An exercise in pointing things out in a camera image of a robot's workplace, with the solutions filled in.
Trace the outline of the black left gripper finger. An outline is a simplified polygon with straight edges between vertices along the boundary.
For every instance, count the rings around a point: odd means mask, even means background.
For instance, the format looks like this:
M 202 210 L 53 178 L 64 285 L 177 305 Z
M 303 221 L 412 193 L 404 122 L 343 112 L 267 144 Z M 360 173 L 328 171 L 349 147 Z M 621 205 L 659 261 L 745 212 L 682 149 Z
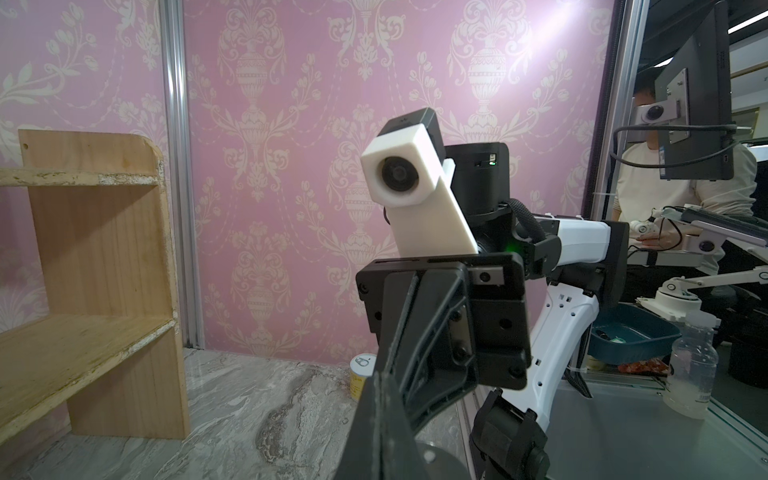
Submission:
M 366 381 L 335 477 L 428 477 L 402 395 L 392 375 L 375 373 Z

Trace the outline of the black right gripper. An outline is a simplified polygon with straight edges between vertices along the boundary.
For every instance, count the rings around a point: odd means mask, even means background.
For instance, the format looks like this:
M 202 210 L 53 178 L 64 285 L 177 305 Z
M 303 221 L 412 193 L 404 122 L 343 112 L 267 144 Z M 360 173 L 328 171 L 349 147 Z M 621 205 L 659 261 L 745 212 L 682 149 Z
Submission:
M 532 355 L 519 254 L 375 260 L 356 284 L 369 329 L 380 334 L 377 371 L 395 376 L 414 432 L 478 382 L 526 387 Z

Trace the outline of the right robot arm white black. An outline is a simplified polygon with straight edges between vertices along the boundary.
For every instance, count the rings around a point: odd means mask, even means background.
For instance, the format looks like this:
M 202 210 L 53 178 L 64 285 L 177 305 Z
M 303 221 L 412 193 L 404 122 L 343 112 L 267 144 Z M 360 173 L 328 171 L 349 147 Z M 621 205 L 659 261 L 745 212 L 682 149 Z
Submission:
M 374 140 L 361 166 L 398 257 L 357 275 L 379 343 L 337 470 L 340 479 L 464 479 L 416 436 L 480 386 L 469 439 L 487 479 L 543 479 L 567 364 L 626 267 L 624 226 L 537 216 L 474 148 Z

